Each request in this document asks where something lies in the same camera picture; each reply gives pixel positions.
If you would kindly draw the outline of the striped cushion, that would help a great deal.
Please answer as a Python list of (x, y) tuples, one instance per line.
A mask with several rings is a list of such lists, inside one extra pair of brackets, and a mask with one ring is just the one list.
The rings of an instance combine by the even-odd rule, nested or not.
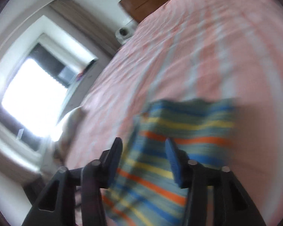
[(55, 164), (59, 166), (65, 164), (77, 128), (84, 117), (85, 111), (79, 106), (69, 111), (55, 126), (50, 145), (50, 151)]

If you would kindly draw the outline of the white window cabinet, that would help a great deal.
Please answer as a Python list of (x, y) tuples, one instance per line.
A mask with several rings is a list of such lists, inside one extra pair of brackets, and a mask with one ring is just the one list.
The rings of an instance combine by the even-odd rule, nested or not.
[(88, 94), (91, 86), (95, 83), (101, 72), (110, 60), (96, 59), (91, 61), (85, 74), (76, 79), (68, 88), (65, 100), (62, 104), (58, 122), (72, 109), (81, 105), (83, 99)]

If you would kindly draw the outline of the pink striped bed cover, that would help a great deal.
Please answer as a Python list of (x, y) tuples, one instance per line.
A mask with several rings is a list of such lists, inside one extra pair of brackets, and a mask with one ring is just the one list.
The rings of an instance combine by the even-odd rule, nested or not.
[(283, 7), (276, 0), (170, 0), (145, 18), (81, 104), (66, 166), (120, 137), (109, 225), (180, 225), (187, 191), (172, 137), (205, 167), (228, 166), (266, 225), (283, 219)]

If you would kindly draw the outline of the white round fan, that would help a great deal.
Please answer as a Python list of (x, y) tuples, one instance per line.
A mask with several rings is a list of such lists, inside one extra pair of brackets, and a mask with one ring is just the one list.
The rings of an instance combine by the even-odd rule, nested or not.
[(115, 37), (120, 44), (125, 44), (132, 37), (132, 35), (132, 30), (128, 27), (119, 28), (115, 32)]

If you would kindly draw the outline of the brown curtain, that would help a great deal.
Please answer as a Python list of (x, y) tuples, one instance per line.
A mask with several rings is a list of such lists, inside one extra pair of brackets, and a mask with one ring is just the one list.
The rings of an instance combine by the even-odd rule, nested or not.
[(108, 55), (113, 57), (119, 50), (121, 44), (114, 33), (78, 3), (73, 0), (54, 0), (49, 6)]

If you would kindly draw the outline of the striped knit sweater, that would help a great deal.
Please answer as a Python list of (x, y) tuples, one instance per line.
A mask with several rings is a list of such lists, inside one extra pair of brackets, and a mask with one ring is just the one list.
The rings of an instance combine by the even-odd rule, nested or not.
[(149, 103), (103, 197), (107, 216), (117, 225), (180, 225), (183, 169), (190, 159), (213, 169), (226, 164), (234, 114), (232, 99)]

